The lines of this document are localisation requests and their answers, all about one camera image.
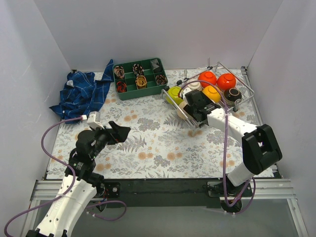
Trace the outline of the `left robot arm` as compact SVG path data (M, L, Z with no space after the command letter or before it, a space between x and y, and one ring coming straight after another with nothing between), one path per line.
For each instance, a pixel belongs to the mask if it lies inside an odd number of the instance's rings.
M56 198L36 229L27 232L28 237L71 236L91 199L104 194L104 176L94 172L95 158L107 145L125 142L131 130L114 121L109 125L106 128L98 122L90 122L90 129L78 134Z

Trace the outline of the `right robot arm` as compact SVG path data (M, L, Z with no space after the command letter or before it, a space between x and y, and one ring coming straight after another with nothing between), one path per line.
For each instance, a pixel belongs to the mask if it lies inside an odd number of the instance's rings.
M222 183L212 188L213 191L235 196L253 176L282 159L277 139L269 125L256 126L244 122L226 113L199 90L186 93L185 99L184 110L194 120L215 127L241 143L241 164L226 174Z

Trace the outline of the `beige bowl with drawing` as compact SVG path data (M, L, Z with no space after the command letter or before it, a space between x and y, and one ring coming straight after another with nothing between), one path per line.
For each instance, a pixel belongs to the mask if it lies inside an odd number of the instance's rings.
M192 117L184 110L184 107L187 105L185 101L182 101L178 106L177 115L181 119L192 119Z

